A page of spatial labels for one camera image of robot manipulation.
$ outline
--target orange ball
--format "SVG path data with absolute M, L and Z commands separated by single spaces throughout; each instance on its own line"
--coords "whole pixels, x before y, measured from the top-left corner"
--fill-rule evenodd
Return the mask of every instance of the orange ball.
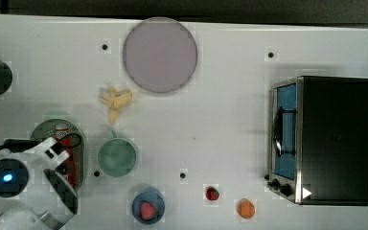
M 249 200 L 244 200 L 238 207 L 238 214 L 243 219 L 251 219 L 255 216 L 255 206 Z

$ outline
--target blue light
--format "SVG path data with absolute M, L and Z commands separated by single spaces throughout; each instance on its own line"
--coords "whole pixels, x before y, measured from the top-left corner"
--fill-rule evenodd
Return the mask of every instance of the blue light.
M 4 175 L 4 181 L 10 182 L 13 179 L 13 176 L 11 174 Z

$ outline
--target yellow food item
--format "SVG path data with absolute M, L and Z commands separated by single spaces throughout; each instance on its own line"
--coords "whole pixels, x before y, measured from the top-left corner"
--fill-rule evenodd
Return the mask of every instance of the yellow food item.
M 247 199 L 238 207 L 238 213 L 243 219 L 251 219 L 255 216 L 255 212 L 255 206 Z
M 126 90 L 122 94 L 118 94 L 115 87 L 110 86 L 108 91 L 110 98 L 100 97 L 103 104 L 109 107 L 109 123 L 114 124 L 118 119 L 119 109 L 126 107 L 132 101 L 132 93 Z

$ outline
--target green bowl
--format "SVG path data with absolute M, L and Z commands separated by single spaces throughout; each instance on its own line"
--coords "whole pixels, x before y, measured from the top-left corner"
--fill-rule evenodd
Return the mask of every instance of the green bowl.
M 132 171 L 136 164 L 136 149 L 125 139 L 111 139 L 100 148 L 98 164 L 109 176 L 124 176 Z

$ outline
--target blue object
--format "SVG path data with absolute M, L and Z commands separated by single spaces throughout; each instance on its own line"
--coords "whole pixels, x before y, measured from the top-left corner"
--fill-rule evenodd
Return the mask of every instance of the blue object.
M 13 179 L 13 175 L 11 175 L 10 173 L 4 175 L 5 182 L 10 182 L 12 179 Z
M 297 85 L 291 84 L 277 89 L 277 109 L 282 107 L 285 110 L 297 108 Z M 281 150 L 295 151 L 295 114 L 283 114 L 283 140 Z M 281 176 L 294 180 L 295 155 L 276 154 L 275 172 Z
M 157 215 L 150 220 L 142 219 L 140 208 L 144 202 L 149 202 L 157 212 Z M 161 194 L 155 189 L 147 189 L 134 198 L 132 203 L 132 214 L 133 216 L 143 224 L 153 224 L 160 220 L 165 211 L 164 199 Z

